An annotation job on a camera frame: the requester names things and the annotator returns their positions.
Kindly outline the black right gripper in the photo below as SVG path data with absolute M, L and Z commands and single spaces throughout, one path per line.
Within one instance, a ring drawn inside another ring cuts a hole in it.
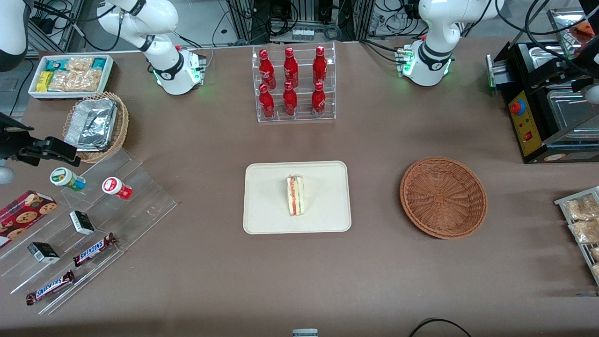
M 18 161 L 37 167 L 41 159 L 65 162 L 73 167 L 80 165 L 77 147 L 56 137 L 34 140 L 32 150 L 21 150 L 29 144 L 32 127 L 8 115 L 0 114 L 0 158 L 7 160 L 18 153 Z

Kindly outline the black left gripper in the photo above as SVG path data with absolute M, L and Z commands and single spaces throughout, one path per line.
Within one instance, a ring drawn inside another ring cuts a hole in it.
M 586 70 L 598 79 L 599 47 L 597 44 L 586 44 L 577 50 L 574 64 Z M 540 87 L 564 87 L 572 92 L 580 92 L 585 88 L 585 79 L 572 79 L 575 77 L 575 68 L 569 66 L 566 62 L 557 59 L 545 60 L 539 66 L 539 86 Z

